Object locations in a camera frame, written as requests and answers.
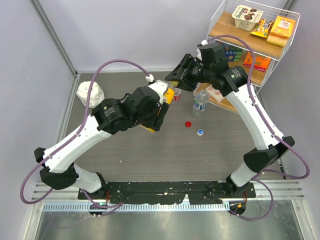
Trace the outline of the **yellow label bottle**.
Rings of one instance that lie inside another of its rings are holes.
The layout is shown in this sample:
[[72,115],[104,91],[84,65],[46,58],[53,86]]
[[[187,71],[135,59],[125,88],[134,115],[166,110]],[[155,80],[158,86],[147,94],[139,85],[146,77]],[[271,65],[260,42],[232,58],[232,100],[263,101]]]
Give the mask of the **yellow label bottle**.
[[177,86],[177,82],[176,81],[169,81],[168,82],[168,90],[166,92],[166,94],[164,95],[164,102],[163,103],[168,103],[169,106],[172,103],[172,98],[174,96],[174,89]]

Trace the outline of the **red cap clear bottle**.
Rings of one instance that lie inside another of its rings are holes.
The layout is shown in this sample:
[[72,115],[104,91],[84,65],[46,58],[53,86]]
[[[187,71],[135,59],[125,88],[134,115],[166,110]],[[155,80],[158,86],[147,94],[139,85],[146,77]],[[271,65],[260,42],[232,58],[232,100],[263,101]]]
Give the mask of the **red cap clear bottle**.
[[175,87],[172,101],[175,101],[175,102],[179,101],[181,98],[181,93],[182,93],[182,90],[180,88]]

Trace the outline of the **clear bottle blue green label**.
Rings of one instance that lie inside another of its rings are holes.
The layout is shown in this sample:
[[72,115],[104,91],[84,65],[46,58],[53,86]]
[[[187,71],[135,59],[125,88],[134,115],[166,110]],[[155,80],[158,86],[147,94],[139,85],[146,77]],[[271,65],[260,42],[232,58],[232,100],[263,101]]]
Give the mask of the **clear bottle blue green label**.
[[192,115],[195,117],[201,117],[206,109],[208,101],[210,99],[206,90],[200,90],[195,96],[192,105]]

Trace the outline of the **white bottle cap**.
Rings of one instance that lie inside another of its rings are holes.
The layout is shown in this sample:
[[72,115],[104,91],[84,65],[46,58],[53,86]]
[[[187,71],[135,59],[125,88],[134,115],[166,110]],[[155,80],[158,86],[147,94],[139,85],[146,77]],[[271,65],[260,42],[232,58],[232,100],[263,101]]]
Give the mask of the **white bottle cap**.
[[202,136],[204,134],[204,131],[202,129],[197,130],[197,135]]

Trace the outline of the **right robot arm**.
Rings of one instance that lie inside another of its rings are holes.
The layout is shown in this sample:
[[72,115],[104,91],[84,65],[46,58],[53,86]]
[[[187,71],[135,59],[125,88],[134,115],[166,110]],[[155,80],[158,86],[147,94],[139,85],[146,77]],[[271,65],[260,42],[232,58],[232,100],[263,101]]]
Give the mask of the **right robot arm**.
[[280,159],[295,141],[274,126],[253,86],[247,82],[246,71],[241,66],[229,67],[222,44],[199,44],[198,48],[200,54],[197,57],[187,53],[165,80],[177,82],[179,89],[189,92],[199,83],[211,84],[239,113],[255,148],[243,156],[244,162],[226,178],[226,193],[236,198],[254,176]]

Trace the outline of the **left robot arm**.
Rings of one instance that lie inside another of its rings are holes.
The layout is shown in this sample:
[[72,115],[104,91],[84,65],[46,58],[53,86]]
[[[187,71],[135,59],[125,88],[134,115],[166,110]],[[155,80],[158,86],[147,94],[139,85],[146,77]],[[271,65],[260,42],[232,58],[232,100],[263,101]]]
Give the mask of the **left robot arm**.
[[151,132],[160,130],[170,107],[173,90],[156,82],[138,87],[121,99],[106,98],[92,109],[79,126],[51,148],[34,151],[37,162],[46,159],[40,170],[44,184],[54,190],[76,187],[102,199],[107,193],[106,182],[98,172],[89,172],[74,162],[91,147],[118,132],[142,126]]

